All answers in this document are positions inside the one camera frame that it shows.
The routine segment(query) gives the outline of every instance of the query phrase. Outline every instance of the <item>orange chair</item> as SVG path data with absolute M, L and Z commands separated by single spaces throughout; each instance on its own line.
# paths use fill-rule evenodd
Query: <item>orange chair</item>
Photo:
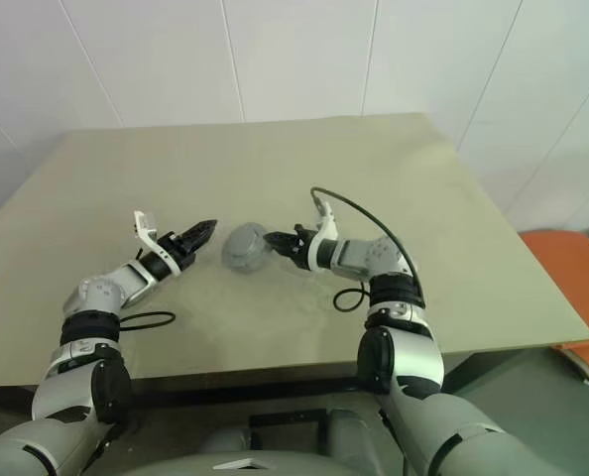
M 589 326 L 589 237 L 574 231 L 530 231 L 520 236 Z M 556 348 L 589 375 L 589 340 Z

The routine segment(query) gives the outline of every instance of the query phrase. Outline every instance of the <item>beige table surface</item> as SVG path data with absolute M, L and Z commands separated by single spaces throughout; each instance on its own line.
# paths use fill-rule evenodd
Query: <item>beige table surface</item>
M 589 337 L 421 115 L 83 131 L 0 210 L 0 385 L 41 381 L 73 287 L 137 251 L 134 209 L 153 211 L 161 232 L 219 224 L 195 265 L 129 309 L 178 315 L 173 325 L 121 335 L 132 377 L 354 360 L 366 306 L 342 314 L 331 303 L 349 282 L 277 255 L 250 276 L 221 265 L 223 241 L 243 222 L 312 225 L 312 184 L 347 194 L 404 241 L 443 352 Z M 343 236 L 379 236 L 333 203 Z

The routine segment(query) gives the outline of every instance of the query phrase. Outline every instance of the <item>silver arm segment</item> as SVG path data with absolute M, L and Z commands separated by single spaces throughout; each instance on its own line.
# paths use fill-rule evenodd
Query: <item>silver arm segment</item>
M 327 225 L 334 221 L 327 202 L 317 208 L 318 232 L 297 225 L 296 235 L 276 232 L 266 239 L 300 268 L 329 269 L 370 284 L 358 377 L 376 394 L 384 423 L 416 474 L 562 474 L 469 402 L 440 393 L 442 355 L 408 257 L 387 237 L 339 239 L 336 227 Z
M 35 392 L 33 420 L 0 434 L 0 475 L 80 474 L 124 429 L 131 380 L 118 343 L 118 315 L 165 277 L 190 266 L 216 224 L 200 222 L 156 243 L 151 216 L 136 212 L 135 217 L 144 248 L 151 251 L 82 280 L 66 300 L 60 347 Z

